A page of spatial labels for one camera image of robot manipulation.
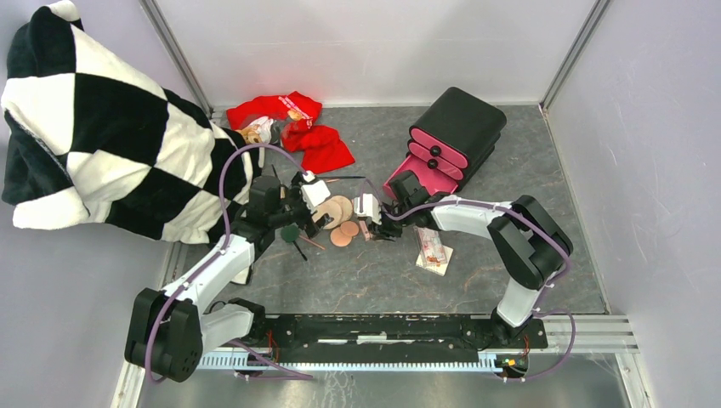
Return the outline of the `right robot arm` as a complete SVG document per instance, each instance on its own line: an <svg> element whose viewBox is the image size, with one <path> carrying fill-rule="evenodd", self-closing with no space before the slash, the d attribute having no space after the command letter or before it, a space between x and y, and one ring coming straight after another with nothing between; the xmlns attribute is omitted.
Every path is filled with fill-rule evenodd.
<svg viewBox="0 0 721 408"><path fill-rule="evenodd" d="M525 336L544 290L571 269L573 244L533 196L515 201L464 199L447 192L430 193L415 173L391 179L394 199L385 203L360 191L353 200L355 215L366 220L375 238L392 241L404 228L475 235L493 243L509 274L509 283L491 312L491 336L512 347Z"/></svg>

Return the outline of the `black pink drawer organizer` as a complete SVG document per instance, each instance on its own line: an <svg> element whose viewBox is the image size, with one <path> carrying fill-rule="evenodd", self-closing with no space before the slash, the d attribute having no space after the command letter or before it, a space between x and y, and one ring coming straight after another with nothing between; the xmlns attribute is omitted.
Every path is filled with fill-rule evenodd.
<svg viewBox="0 0 721 408"><path fill-rule="evenodd" d="M460 88L448 88L410 127L405 160L429 194L463 189L495 150L507 117Z"/></svg>

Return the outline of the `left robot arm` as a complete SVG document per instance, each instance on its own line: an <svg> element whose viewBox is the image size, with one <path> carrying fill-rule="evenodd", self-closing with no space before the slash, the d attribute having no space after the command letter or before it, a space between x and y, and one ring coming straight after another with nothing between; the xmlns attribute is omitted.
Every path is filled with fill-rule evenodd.
<svg viewBox="0 0 721 408"><path fill-rule="evenodd" d="M313 216L331 196L326 183L311 173L297 173L289 186L260 176L250 185L246 204L226 221L226 233L213 250L161 290L146 288L134 300L125 360L146 375L181 383L202 357L233 340L257 346L265 340L264 307L232 301L208 313L219 292L253 264L275 240L278 229L297 226L315 234Z"/></svg>

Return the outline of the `large beige powder puff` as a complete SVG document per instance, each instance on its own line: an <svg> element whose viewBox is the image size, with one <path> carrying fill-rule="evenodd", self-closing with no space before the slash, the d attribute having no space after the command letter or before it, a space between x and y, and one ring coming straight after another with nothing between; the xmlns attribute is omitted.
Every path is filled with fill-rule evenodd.
<svg viewBox="0 0 721 408"><path fill-rule="evenodd" d="M316 208L312 220L324 230L335 229L343 222L343 209L333 200L325 201Z"/></svg>

